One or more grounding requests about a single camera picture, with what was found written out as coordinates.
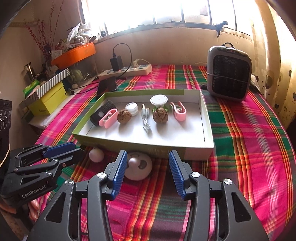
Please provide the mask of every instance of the window sill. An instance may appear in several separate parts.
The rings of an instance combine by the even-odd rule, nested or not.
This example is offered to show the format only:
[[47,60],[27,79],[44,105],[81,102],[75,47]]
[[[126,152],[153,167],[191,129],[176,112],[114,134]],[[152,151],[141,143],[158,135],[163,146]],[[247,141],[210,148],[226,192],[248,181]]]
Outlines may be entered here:
[[[216,26],[202,24],[202,23],[159,23],[159,24],[139,26],[137,28],[131,28],[131,29],[127,29],[124,31],[120,31],[118,33],[110,34],[108,36],[100,38],[96,44],[101,43],[105,40],[114,38],[114,37],[124,35],[124,34],[130,34],[130,33],[135,33],[135,32],[145,31],[145,30],[150,30],[150,29],[157,29],[157,28],[203,28],[203,29],[216,30]],[[233,35],[253,41],[252,36],[244,34],[242,32],[235,31],[230,28],[222,28],[221,32],[233,34]]]

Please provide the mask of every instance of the ribbed blue rubber pad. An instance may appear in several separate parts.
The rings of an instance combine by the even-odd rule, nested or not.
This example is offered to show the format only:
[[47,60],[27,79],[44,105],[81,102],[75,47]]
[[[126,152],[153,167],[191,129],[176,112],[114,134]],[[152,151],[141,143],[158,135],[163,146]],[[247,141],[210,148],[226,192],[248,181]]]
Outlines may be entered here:
[[115,174],[114,180],[113,180],[113,191],[112,196],[115,199],[115,197],[119,194],[121,185],[124,178],[124,173],[126,172],[126,166],[128,163],[128,154],[125,151],[122,155],[122,159],[120,161],[120,164],[117,169],[117,173]]
[[184,198],[186,196],[186,192],[185,192],[185,188],[184,188],[184,179],[181,175],[181,171],[180,171],[179,166],[177,164],[176,158],[172,152],[170,152],[168,160],[169,160],[170,170],[171,170],[173,178],[174,178],[177,193],[184,200]]
[[44,158],[52,158],[54,156],[61,155],[68,151],[72,151],[76,149],[76,145],[73,142],[67,142],[65,144],[49,147],[46,153],[43,154]]

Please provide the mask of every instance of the yellow curtain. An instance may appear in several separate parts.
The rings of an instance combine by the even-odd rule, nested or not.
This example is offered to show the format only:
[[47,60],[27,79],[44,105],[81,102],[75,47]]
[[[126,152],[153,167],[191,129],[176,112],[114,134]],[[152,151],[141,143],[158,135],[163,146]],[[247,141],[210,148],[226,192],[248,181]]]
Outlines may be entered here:
[[274,9],[264,0],[255,2],[252,19],[256,79],[267,102],[288,128],[296,113],[296,41]]

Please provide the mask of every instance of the portable fan heater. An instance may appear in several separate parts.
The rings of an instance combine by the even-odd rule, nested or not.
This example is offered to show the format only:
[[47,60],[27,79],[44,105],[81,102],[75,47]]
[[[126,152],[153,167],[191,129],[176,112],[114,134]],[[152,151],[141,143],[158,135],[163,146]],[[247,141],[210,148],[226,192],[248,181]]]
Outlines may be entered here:
[[207,89],[213,96],[243,101],[251,82],[252,61],[245,52],[225,44],[208,51]]

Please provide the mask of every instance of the yellow box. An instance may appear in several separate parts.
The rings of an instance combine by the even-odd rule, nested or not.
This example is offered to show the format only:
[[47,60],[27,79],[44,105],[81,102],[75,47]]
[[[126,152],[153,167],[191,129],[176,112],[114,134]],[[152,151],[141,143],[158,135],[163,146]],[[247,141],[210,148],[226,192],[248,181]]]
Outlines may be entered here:
[[59,82],[39,100],[28,106],[34,116],[50,115],[66,99],[63,83]]

